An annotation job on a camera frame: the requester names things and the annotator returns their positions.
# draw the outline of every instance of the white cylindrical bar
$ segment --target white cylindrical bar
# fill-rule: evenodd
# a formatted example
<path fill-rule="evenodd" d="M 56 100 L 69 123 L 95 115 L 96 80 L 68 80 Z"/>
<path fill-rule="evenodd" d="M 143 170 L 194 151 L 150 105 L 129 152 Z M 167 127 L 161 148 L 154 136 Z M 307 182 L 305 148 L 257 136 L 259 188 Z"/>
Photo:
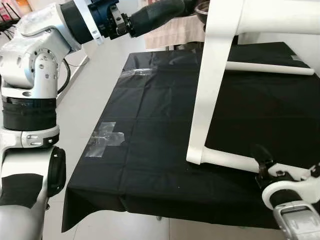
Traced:
<path fill-rule="evenodd" d="M 277 74 L 297 74 L 297 75 L 313 75 L 315 70 L 306 67 L 294 66 L 280 66 L 269 64 L 258 64 L 248 62 L 228 61 L 226 63 L 226 70 L 234 71 L 250 71 L 250 72 L 264 72 L 264 73 L 277 73 Z"/>
<path fill-rule="evenodd" d="M 207 147 L 203 148 L 201 163 L 215 164 L 253 173 L 259 172 L 259 164 L 254 158 L 217 151 Z"/>
<path fill-rule="evenodd" d="M 237 34 L 320 34 L 320 1 L 245 0 Z"/>

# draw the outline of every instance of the white tile floor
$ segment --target white tile floor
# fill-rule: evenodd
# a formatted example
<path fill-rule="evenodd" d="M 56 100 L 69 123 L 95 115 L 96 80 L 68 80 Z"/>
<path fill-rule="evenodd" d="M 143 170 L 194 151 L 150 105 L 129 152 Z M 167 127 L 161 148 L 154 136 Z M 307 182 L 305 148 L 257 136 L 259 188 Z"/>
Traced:
<path fill-rule="evenodd" d="M 118 76 L 131 52 L 143 52 L 140 39 L 128 37 L 100 46 L 57 109 L 58 145 L 67 153 L 69 180 Z M 240 228 L 163 218 L 127 212 L 91 214 L 66 233 L 61 233 L 65 191 L 50 199 L 43 240 L 282 240 L 277 230 Z"/>

